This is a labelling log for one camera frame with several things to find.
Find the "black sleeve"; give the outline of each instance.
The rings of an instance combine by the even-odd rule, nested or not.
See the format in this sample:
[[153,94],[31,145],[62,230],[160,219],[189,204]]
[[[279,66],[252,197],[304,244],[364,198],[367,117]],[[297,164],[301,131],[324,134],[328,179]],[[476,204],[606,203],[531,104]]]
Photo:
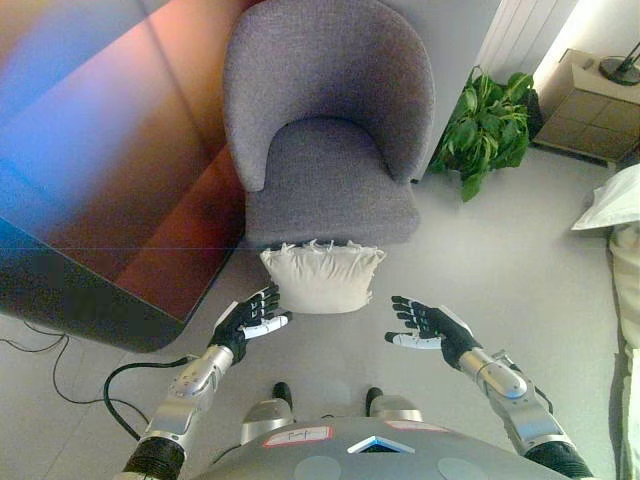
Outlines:
[[569,478],[593,477],[591,470],[576,449],[564,442],[547,442],[529,450],[525,455],[532,462],[544,465]]

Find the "armchair seat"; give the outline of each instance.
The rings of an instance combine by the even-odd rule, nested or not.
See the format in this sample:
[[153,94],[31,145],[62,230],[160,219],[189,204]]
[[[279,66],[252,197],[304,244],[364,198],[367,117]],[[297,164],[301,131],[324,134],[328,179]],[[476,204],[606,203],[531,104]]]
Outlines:
[[316,117],[281,128],[264,189],[247,192],[246,240],[256,248],[317,238],[385,245],[419,224],[409,184],[389,175],[374,140],[346,120]]

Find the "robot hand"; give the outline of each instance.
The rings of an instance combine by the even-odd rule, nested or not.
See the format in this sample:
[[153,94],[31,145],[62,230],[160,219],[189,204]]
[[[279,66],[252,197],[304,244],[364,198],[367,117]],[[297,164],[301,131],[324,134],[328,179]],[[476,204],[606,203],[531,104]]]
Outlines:
[[227,347],[233,352],[233,364],[244,358],[247,342],[284,327],[291,319],[291,312],[275,315],[278,308],[278,287],[270,285],[246,299],[233,302],[220,316],[209,346]]
[[446,307],[431,308],[400,296],[391,297],[393,310],[413,333],[387,332],[385,340],[395,345],[419,349],[442,349],[442,356],[459,370],[460,357],[474,347],[482,348],[469,326]]

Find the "electrical cord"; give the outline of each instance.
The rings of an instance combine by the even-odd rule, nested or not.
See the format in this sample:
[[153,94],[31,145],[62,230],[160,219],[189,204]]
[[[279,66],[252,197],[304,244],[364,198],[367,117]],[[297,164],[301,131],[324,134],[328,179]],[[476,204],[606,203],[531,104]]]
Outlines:
[[170,362],[170,363],[150,363],[150,362],[129,363],[127,365],[123,365],[122,367],[116,368],[113,372],[109,374],[109,376],[104,382],[104,388],[102,390],[102,401],[104,401],[104,404],[107,407],[107,410],[109,410],[109,413],[111,413],[113,418],[116,419],[116,421],[120,424],[120,426],[124,428],[125,431],[129,435],[131,435],[136,441],[139,441],[140,435],[138,435],[138,433],[131,427],[131,425],[129,425],[125,421],[125,419],[122,418],[122,416],[120,416],[120,414],[116,411],[116,409],[113,407],[111,403],[112,401],[114,401],[109,397],[109,387],[111,386],[111,381],[116,377],[116,375],[119,375],[125,370],[129,370],[132,368],[173,368],[173,367],[179,367],[180,365],[185,365],[189,362],[190,362],[189,357],[182,357],[176,360],[175,362]]
[[[56,373],[57,373],[57,370],[58,370],[58,364],[60,363],[60,359],[62,358],[62,355],[64,354],[64,352],[66,351],[67,347],[69,346],[69,341],[70,341],[69,335],[67,335],[66,333],[45,332],[45,331],[42,331],[42,330],[39,330],[39,329],[35,328],[34,326],[28,324],[27,322],[23,322],[23,323],[28,329],[33,330],[34,332],[39,333],[41,335],[48,335],[48,336],[51,336],[51,337],[57,337],[57,340],[54,341],[51,345],[48,345],[48,346],[43,347],[43,348],[38,348],[38,349],[23,348],[15,340],[10,340],[10,339],[7,339],[7,338],[0,338],[0,342],[6,343],[11,348],[14,348],[15,350],[19,350],[19,351],[25,352],[25,353],[45,352],[47,350],[51,350],[52,348],[56,347],[60,343],[64,342],[64,345],[63,345],[62,349],[58,353],[58,356],[57,356],[56,361],[55,361],[55,363],[53,365],[53,370],[52,370],[52,373],[51,373],[51,379],[52,379],[52,382],[53,382],[53,388],[55,389],[56,393],[62,399],[64,399],[65,401],[67,401],[69,403],[72,403],[74,405],[91,405],[91,404],[94,404],[94,403],[101,403],[101,402],[104,401],[104,399],[102,399],[102,398],[98,398],[98,399],[95,399],[95,400],[87,400],[87,401],[73,400],[73,399],[67,397],[65,394],[63,394],[60,391],[60,388],[58,386]],[[120,400],[119,398],[113,398],[113,399],[110,399],[110,401],[111,402],[115,402],[115,403],[120,403],[120,404],[123,404],[123,405],[127,405],[131,409],[135,410],[138,413],[138,415],[140,415],[140,417],[145,421],[145,423],[149,424],[149,419],[135,405],[133,405],[133,404],[131,404],[131,403],[125,401],[125,400]]]

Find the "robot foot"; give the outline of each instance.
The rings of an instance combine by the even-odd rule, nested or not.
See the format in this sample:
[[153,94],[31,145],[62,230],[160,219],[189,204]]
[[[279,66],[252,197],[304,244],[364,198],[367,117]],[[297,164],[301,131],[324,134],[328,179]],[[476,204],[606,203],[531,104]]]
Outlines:
[[367,392],[367,398],[365,400],[365,411],[367,417],[371,416],[371,403],[381,395],[384,395],[384,393],[378,387],[371,387]]
[[291,389],[284,382],[278,382],[273,386],[271,398],[280,398],[289,404],[289,408],[293,410],[293,399],[291,398]]

